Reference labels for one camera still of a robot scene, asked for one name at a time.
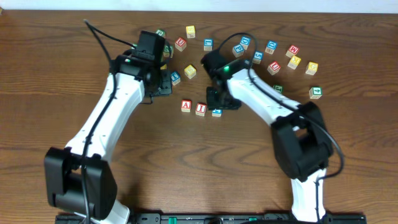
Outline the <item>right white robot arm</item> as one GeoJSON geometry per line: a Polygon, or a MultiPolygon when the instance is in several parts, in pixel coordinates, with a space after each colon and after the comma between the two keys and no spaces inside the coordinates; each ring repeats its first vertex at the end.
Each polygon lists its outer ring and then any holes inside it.
{"type": "Polygon", "coordinates": [[[269,125],[275,159],[292,183],[295,219],[319,222],[326,214],[322,185],[333,138],[318,106],[285,97],[257,77],[247,60],[203,58],[201,65],[213,81],[206,90],[209,109],[237,110],[245,104],[269,125]]]}

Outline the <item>red I wooden block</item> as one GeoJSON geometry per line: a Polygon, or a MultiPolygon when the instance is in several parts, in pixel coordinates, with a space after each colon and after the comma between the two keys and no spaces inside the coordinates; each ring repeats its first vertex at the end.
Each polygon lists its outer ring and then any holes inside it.
{"type": "Polygon", "coordinates": [[[203,103],[197,103],[195,108],[195,114],[198,116],[205,116],[206,114],[207,105],[203,103]]]}

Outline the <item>red A wooden block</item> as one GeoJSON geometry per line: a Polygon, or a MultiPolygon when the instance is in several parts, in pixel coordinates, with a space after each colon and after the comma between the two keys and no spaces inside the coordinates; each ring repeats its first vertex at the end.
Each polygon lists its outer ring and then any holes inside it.
{"type": "Polygon", "coordinates": [[[191,100],[182,100],[181,104],[181,111],[189,113],[192,108],[192,101],[191,100]]]}

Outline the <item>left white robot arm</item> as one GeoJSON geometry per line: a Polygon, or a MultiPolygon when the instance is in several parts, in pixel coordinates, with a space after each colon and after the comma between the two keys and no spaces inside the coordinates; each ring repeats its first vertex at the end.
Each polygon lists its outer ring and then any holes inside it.
{"type": "Polygon", "coordinates": [[[47,200],[85,223],[127,223],[130,209],[116,198],[109,163],[134,109],[145,97],[172,93],[169,70],[119,55],[94,110],[64,149],[51,147],[44,158],[47,200]]]}

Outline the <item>blue 2 wooden block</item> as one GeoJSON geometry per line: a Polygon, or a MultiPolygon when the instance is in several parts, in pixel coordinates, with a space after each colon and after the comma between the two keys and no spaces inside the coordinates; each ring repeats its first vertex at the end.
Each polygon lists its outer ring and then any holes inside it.
{"type": "Polygon", "coordinates": [[[223,110],[213,110],[212,111],[212,116],[221,117],[222,113],[223,113],[223,110]]]}

